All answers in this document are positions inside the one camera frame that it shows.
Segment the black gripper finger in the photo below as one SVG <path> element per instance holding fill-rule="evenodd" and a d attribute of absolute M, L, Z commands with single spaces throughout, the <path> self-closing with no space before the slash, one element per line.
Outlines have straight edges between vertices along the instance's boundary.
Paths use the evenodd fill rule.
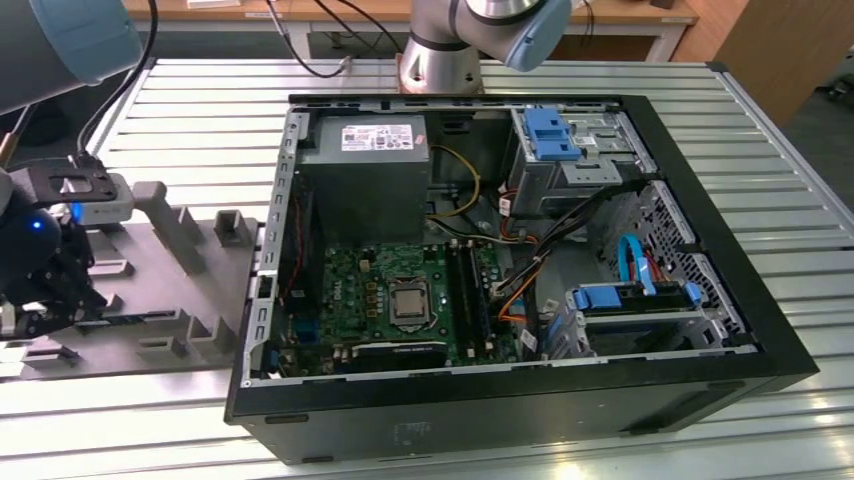
<path fill-rule="evenodd" d="M 60 268 L 62 302 L 72 307 L 74 319 L 100 320 L 106 300 L 96 291 L 88 273 L 94 259 L 85 234 L 62 236 L 56 263 Z"/>
<path fill-rule="evenodd" d="M 48 303 L 45 307 L 14 307 L 14 339 L 33 339 L 72 326 L 74 308 L 64 303 Z"/>

